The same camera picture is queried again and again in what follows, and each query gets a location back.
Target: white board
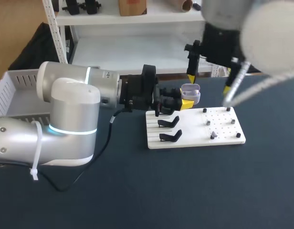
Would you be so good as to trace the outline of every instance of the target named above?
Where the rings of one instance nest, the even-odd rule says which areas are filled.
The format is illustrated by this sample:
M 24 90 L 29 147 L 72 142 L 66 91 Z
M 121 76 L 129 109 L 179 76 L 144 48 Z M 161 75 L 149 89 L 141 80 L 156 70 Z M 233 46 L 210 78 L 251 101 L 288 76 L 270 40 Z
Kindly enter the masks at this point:
M 158 126 L 158 120 L 172 122 L 176 116 L 179 116 L 180 121 L 174 128 Z M 147 111 L 146 127 L 149 149 L 236 145 L 246 142 L 232 107 L 230 111 L 226 107 L 207 108 L 206 113 L 203 113 L 203 108 L 189 109 L 159 117 L 155 117 L 154 111 Z M 160 141 L 159 134 L 175 135 L 178 130 L 182 130 L 182 136 L 177 142 Z M 213 131 L 218 136 L 212 140 L 210 136 Z M 236 137 L 237 133 L 241 134 L 240 138 Z

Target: led light ring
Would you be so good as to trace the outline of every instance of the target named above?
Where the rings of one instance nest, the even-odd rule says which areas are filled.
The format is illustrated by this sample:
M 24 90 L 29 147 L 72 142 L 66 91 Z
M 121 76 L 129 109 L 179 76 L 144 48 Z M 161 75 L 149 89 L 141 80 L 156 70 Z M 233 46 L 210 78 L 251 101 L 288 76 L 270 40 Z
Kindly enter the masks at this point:
M 66 131 L 66 130 L 59 130 L 55 127 L 52 127 L 51 125 L 49 125 L 49 128 L 55 132 L 66 134 L 66 135 L 90 135 L 90 134 L 94 134 L 97 131 L 97 129 L 92 131 L 85 131 L 85 132 Z
M 91 67 L 88 67 L 88 69 L 86 70 L 85 81 L 84 81 L 85 84 L 88 84 L 89 82 L 90 70 L 91 70 Z

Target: dark blue table surface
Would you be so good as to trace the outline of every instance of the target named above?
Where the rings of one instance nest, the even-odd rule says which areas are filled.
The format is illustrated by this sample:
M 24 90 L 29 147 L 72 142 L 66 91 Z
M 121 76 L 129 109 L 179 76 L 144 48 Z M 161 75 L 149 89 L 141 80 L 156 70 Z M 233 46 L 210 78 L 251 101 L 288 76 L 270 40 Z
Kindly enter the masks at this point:
M 221 106 L 224 80 L 199 79 L 198 107 Z M 294 80 L 235 111 L 244 145 L 164 150 L 147 148 L 144 112 L 121 114 L 106 152 L 67 193 L 0 168 L 0 229 L 293 229 Z M 100 112 L 96 152 L 112 113 Z M 42 170 L 66 185 L 80 168 Z

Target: yellow object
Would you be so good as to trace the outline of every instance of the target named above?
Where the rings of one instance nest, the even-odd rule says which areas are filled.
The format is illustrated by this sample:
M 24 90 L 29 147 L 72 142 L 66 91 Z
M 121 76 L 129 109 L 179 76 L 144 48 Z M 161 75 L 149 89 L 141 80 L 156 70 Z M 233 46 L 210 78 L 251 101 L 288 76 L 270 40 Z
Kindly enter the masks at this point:
M 182 99 L 182 110 L 191 109 L 194 106 L 194 101 Z
M 194 75 L 187 75 L 189 77 L 190 83 L 195 82 L 195 76 Z
M 223 90 L 223 95 L 226 95 L 231 90 L 231 87 L 225 86 Z

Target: white basket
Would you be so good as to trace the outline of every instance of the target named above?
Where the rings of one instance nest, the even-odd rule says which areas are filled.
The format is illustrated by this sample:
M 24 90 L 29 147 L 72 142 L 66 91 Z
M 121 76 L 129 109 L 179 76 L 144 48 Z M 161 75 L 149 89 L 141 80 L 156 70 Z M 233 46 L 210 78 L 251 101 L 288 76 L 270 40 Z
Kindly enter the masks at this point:
M 50 104 L 36 92 L 38 70 L 7 71 L 0 80 L 0 116 L 49 122 Z

